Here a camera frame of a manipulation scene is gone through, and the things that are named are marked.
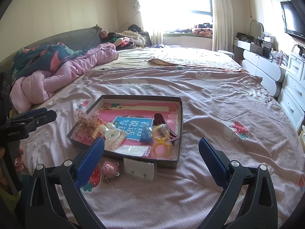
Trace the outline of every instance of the yellow ring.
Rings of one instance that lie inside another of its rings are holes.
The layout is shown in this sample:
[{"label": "yellow ring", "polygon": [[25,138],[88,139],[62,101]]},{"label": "yellow ring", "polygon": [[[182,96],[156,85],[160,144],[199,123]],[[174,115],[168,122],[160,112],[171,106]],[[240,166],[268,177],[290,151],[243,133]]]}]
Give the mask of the yellow ring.
[{"label": "yellow ring", "polygon": [[168,133],[168,130],[166,130],[166,135],[165,135],[165,137],[159,139],[159,138],[156,137],[155,135],[156,135],[156,131],[157,131],[158,129],[160,129],[160,128],[162,128],[162,126],[156,126],[156,127],[154,128],[154,130],[153,130],[153,132],[152,132],[152,137],[153,137],[156,141],[162,142],[162,141],[167,140],[168,137],[170,136],[170,134]]},{"label": "yellow ring", "polygon": [[166,147],[167,153],[166,153],[165,157],[168,157],[169,154],[170,154],[170,146],[167,143],[165,143],[165,142],[158,142],[158,143],[154,144],[154,146],[152,147],[154,155],[156,157],[159,157],[158,154],[156,153],[156,147],[159,146],[159,145],[163,145],[163,146]]}]

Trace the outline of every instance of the television screen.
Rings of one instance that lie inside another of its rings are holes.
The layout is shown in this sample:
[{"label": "television screen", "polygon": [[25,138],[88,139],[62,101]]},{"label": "television screen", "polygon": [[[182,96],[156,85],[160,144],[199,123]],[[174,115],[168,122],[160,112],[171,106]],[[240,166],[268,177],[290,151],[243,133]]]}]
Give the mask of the television screen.
[{"label": "television screen", "polygon": [[293,37],[305,39],[305,23],[292,2],[281,2],[285,32]]}]

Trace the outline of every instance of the pink comforter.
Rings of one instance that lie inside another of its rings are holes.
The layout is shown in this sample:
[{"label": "pink comforter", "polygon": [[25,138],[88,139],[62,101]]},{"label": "pink comforter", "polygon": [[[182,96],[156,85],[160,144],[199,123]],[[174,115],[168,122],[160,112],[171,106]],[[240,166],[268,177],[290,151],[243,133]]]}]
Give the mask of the pink comforter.
[{"label": "pink comforter", "polygon": [[83,56],[67,61],[54,74],[51,71],[38,70],[28,77],[21,77],[15,82],[10,93],[13,106],[19,113],[29,111],[33,104],[46,102],[55,91],[72,83],[94,66],[108,63],[118,57],[114,44],[99,44]]}]

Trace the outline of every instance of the white dresser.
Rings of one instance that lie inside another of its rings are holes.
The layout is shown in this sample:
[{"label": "white dresser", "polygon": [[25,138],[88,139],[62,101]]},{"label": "white dresser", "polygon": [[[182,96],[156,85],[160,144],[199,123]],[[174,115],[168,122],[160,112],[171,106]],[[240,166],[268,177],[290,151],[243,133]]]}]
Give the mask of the white dresser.
[{"label": "white dresser", "polygon": [[287,71],[278,103],[297,131],[301,128],[305,110],[305,59],[298,54],[289,56]]},{"label": "white dresser", "polygon": [[263,85],[271,95],[277,98],[281,92],[286,70],[268,59],[245,50],[242,66],[251,74],[262,77]]}]

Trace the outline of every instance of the blue card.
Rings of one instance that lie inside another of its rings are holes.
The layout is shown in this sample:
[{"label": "blue card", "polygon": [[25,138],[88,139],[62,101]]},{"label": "blue card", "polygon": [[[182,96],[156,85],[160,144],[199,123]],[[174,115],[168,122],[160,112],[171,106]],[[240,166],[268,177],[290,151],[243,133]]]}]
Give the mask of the blue card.
[{"label": "blue card", "polygon": [[113,121],[113,124],[118,129],[127,132],[127,139],[140,140],[143,127],[151,127],[153,119],[118,116]]}]

